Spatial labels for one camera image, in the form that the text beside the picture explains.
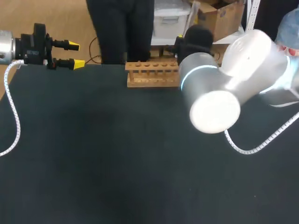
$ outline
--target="black cable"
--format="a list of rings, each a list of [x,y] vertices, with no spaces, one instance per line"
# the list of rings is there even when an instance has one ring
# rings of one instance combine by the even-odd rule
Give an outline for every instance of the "black cable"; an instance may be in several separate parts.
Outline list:
[[[99,57],[100,55],[97,55],[97,56],[95,56],[95,57],[92,57],[91,46],[92,46],[92,43],[93,43],[96,39],[97,39],[97,37],[95,37],[95,38],[90,42],[90,44],[89,44],[89,56],[90,56],[90,59],[89,59],[85,64],[89,63],[90,61],[93,61],[93,62],[96,63],[96,64],[101,64],[100,62],[96,62],[96,61],[94,60],[94,58]]]
[[[97,56],[94,56],[94,57],[92,57],[91,59],[89,59],[87,62],[85,62],[85,64],[87,64],[87,63],[89,63],[91,60],[94,62],[94,58],[96,58],[96,57],[98,57],[99,55],[97,55]]]

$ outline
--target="black pants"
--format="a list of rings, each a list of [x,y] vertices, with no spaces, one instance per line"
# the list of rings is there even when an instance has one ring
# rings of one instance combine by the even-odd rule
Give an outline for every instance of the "black pants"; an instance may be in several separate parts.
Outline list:
[[[154,0],[86,0],[99,39],[102,62],[147,61],[153,33]]]

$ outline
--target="dark table surface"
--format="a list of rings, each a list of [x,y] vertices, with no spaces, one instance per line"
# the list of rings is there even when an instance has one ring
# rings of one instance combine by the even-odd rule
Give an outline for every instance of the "dark table surface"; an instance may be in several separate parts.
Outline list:
[[[178,89],[128,89],[121,66],[25,66],[10,90],[21,121],[0,157],[1,224],[297,223],[299,123],[245,156],[188,119]],[[299,111],[254,98],[231,134],[249,149]],[[0,102],[0,150],[15,138]]]

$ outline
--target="white coiled cable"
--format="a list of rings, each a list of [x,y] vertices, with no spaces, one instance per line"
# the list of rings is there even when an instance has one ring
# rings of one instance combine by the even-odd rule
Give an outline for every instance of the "white coiled cable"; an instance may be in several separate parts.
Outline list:
[[[257,153],[261,151],[263,148],[265,148],[270,142],[272,142],[274,139],[276,139],[283,131],[285,131],[291,124],[293,124],[297,119],[299,118],[299,112],[293,116],[291,119],[289,119],[284,125],[282,125],[273,135],[271,135],[266,141],[264,141],[260,146],[251,149],[249,151],[240,149],[231,139],[229,136],[228,130],[224,132],[229,144],[236,150],[237,152],[244,154],[244,155],[252,155],[254,153]]]
[[[11,109],[13,110],[13,113],[14,113],[15,122],[17,124],[17,135],[15,137],[15,140],[14,140],[13,144],[7,150],[0,153],[0,156],[4,156],[7,153],[9,153],[11,150],[13,150],[14,147],[17,145],[19,139],[20,139],[20,134],[21,134],[20,120],[19,120],[17,110],[15,109],[13,99],[11,98],[11,95],[10,95],[7,78],[8,78],[9,71],[11,70],[12,67],[14,67],[15,65],[22,65],[22,64],[24,64],[23,60],[14,61],[7,67],[7,69],[5,70],[5,73],[4,73],[4,87],[5,87],[5,91],[6,91]]]

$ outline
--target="robotic arm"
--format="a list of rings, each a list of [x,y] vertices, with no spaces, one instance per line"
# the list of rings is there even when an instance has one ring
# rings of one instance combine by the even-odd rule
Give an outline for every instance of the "robotic arm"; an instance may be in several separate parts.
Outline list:
[[[0,64],[9,65],[12,60],[24,60],[25,64],[46,64],[48,69],[57,67],[71,70],[84,67],[82,60],[62,60],[52,58],[52,47],[65,50],[80,49],[80,45],[68,40],[53,40],[46,33],[44,24],[35,23],[34,32],[31,35],[21,34],[21,38],[13,38],[10,31],[0,30]]]
[[[299,102],[298,68],[299,59],[279,51],[260,30],[231,44],[220,68],[209,54],[189,55],[179,73],[192,124],[204,133],[227,133],[257,94],[275,107]]]

